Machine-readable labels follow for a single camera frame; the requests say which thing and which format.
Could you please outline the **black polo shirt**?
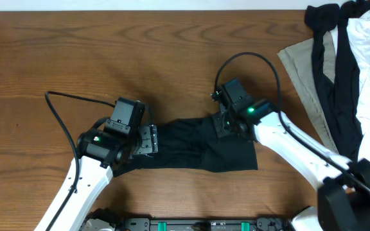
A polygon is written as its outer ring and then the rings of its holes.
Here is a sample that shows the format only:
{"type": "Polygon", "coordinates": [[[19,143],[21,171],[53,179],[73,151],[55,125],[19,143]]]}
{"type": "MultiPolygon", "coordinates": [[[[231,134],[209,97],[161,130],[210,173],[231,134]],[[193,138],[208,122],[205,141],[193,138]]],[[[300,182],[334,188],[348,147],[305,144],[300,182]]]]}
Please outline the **black polo shirt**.
{"type": "Polygon", "coordinates": [[[178,119],[157,128],[158,152],[135,155],[113,171],[201,169],[214,173],[257,170],[254,144],[236,134],[218,138],[210,117],[178,119]]]}

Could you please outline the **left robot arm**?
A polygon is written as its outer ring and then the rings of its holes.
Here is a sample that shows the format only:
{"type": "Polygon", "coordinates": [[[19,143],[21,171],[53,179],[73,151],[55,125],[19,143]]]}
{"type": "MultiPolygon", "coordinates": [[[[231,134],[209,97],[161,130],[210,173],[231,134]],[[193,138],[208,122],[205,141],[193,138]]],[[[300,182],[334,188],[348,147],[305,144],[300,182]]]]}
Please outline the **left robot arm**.
{"type": "Polygon", "coordinates": [[[81,230],[97,197],[113,178],[112,168],[158,151],[157,127],[117,129],[94,125],[77,142],[77,157],[36,230],[81,230]]]}

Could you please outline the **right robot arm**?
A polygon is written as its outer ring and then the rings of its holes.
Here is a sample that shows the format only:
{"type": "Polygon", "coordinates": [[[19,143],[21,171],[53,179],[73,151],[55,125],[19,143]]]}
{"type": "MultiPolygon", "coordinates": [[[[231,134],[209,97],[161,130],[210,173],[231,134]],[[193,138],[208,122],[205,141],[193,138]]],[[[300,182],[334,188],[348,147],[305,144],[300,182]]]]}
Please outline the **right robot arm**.
{"type": "Polygon", "coordinates": [[[220,135],[238,134],[275,151],[317,192],[317,206],[291,219],[293,230],[370,230],[370,161],[356,164],[325,148],[267,100],[213,97],[220,135]]]}

